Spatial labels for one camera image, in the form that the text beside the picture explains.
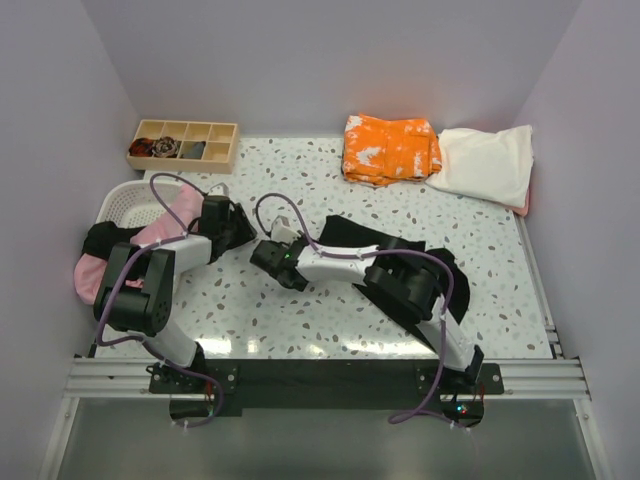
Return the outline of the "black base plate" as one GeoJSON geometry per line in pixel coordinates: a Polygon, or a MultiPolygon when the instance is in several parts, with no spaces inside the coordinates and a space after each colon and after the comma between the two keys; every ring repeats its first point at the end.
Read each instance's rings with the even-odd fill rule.
{"type": "Polygon", "coordinates": [[[174,420],[249,409],[411,410],[436,378],[436,360],[206,360],[205,375],[146,367],[149,392],[170,398],[174,420]]]}

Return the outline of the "black garment in basket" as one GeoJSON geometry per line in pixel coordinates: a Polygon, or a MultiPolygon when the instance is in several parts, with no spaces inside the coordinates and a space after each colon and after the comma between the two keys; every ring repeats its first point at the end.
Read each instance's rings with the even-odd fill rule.
{"type": "Polygon", "coordinates": [[[122,228],[113,221],[96,223],[86,234],[82,254],[108,260],[115,245],[129,243],[141,230],[142,227],[122,228]]]}

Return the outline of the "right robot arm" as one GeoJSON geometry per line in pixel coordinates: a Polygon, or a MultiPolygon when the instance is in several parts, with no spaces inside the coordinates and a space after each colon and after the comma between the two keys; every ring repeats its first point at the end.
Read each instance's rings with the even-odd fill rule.
{"type": "Polygon", "coordinates": [[[263,240],[250,262],[290,290],[328,281],[353,285],[443,360],[452,390],[466,393],[480,382],[484,353],[461,328],[470,283],[448,250],[422,252],[401,239],[365,247],[330,247],[305,238],[263,240]]]}

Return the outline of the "orange white folded t-shirt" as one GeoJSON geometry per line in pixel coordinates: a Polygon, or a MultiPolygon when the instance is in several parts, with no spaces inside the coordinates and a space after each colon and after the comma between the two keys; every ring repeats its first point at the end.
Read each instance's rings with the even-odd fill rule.
{"type": "Polygon", "coordinates": [[[440,172],[442,165],[438,137],[428,120],[348,117],[342,157],[347,181],[373,187],[420,182],[440,172]]]}

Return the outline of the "brown patterned rolled fabric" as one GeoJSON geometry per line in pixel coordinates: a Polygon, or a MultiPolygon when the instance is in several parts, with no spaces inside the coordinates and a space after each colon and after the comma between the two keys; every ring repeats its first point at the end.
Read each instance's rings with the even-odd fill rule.
{"type": "Polygon", "coordinates": [[[156,158],[176,158],[181,148],[181,141],[170,136],[156,139],[151,147],[151,153],[156,158]]]}

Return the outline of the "pink folded t-shirt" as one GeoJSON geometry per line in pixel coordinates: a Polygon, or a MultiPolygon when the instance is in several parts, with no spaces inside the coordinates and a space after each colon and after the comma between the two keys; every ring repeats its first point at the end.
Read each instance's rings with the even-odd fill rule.
{"type": "Polygon", "coordinates": [[[511,210],[514,214],[519,215],[521,217],[526,217],[529,212],[529,199],[530,195],[527,194],[525,198],[525,204],[523,207],[511,207],[511,210]]]}

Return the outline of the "red black rolled fabric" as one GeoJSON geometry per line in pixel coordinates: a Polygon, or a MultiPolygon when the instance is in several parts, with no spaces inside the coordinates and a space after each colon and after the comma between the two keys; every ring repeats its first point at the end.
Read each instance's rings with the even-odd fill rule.
{"type": "Polygon", "coordinates": [[[151,157],[154,144],[154,139],[137,138],[130,144],[128,154],[132,157],[151,157]]]}

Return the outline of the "wooden compartment box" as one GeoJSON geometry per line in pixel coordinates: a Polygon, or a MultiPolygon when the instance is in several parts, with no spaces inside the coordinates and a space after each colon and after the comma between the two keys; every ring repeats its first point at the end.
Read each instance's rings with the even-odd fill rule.
{"type": "Polygon", "coordinates": [[[126,159],[129,165],[135,170],[144,171],[232,173],[239,144],[239,126],[237,124],[143,119],[138,125],[133,140],[137,138],[156,140],[163,136],[170,136],[181,141],[181,148],[176,158],[132,157],[127,151],[126,159]],[[186,142],[200,141],[206,143],[200,160],[181,157],[186,142]]]}

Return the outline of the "grey rolled fabric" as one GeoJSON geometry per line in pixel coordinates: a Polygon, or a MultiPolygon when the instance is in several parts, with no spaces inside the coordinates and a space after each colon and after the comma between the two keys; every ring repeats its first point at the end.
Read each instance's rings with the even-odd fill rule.
{"type": "Polygon", "coordinates": [[[203,156],[206,143],[200,142],[186,142],[185,148],[181,153],[183,159],[200,160],[203,156]]]}

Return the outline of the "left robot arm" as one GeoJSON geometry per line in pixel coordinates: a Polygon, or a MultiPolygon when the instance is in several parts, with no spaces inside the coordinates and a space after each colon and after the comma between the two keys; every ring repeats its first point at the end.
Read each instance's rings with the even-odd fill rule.
{"type": "Polygon", "coordinates": [[[141,343],[174,366],[171,378],[185,392],[205,385],[207,368],[202,348],[171,319],[175,277],[256,238],[241,204],[225,196],[205,197],[201,215],[191,225],[194,232],[148,246],[116,244],[93,305],[99,345],[141,343]]]}

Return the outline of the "pink t-shirt in basket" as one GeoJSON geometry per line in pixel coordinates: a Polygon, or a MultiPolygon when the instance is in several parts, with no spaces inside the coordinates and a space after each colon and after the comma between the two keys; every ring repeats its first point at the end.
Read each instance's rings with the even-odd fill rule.
{"type": "MultiPolygon", "coordinates": [[[[171,210],[180,218],[185,226],[190,224],[201,214],[203,196],[193,187],[180,187],[176,199],[170,205],[171,210]]],[[[149,225],[131,238],[129,243],[146,245],[158,240],[179,236],[182,228],[176,220],[164,212],[149,225]]],[[[93,305],[105,273],[108,260],[102,260],[89,255],[81,255],[74,269],[74,286],[81,301],[93,305]]]]}

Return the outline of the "white laundry basket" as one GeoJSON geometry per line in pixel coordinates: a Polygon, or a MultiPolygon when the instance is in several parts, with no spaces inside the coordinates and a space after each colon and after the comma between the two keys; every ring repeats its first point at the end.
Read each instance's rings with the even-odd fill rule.
{"type": "Polygon", "coordinates": [[[107,195],[96,223],[113,221],[122,228],[145,227],[168,212],[183,233],[186,226],[170,208],[183,185],[186,184],[168,181],[157,181],[153,185],[144,180],[125,182],[107,195]]]}

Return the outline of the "black t-shirt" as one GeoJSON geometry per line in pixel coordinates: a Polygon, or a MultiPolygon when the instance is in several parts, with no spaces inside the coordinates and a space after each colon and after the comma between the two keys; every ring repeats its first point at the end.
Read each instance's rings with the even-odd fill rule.
{"type": "MultiPolygon", "coordinates": [[[[370,229],[342,216],[330,215],[326,217],[325,226],[319,236],[318,242],[331,247],[358,248],[382,245],[391,238],[391,235],[370,229]]],[[[456,264],[454,254],[446,248],[426,249],[425,241],[410,241],[402,238],[400,238],[399,241],[401,242],[401,249],[424,251],[443,261],[452,271],[454,290],[448,305],[448,310],[455,321],[461,324],[469,309],[471,293],[469,280],[456,264]]],[[[413,336],[425,346],[431,347],[427,338],[417,329],[416,325],[410,321],[409,316],[405,313],[400,313],[399,310],[393,306],[391,300],[384,300],[369,287],[356,285],[355,288],[410,336],[413,336]]]]}

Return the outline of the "aluminium rail frame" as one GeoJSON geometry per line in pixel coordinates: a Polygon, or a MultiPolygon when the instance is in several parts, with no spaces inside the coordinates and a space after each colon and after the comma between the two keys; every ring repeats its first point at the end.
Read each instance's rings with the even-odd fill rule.
{"type": "MultiPolygon", "coordinates": [[[[557,328],[544,325],[552,359],[496,359],[504,386],[503,400],[570,400],[573,402],[588,459],[598,479],[615,474],[593,419],[591,392],[579,359],[564,356],[557,328]]],[[[87,398],[154,399],[145,368],[150,358],[77,358],[63,390],[63,401],[54,424],[38,477],[56,479],[61,469],[79,401],[87,398]]]]}

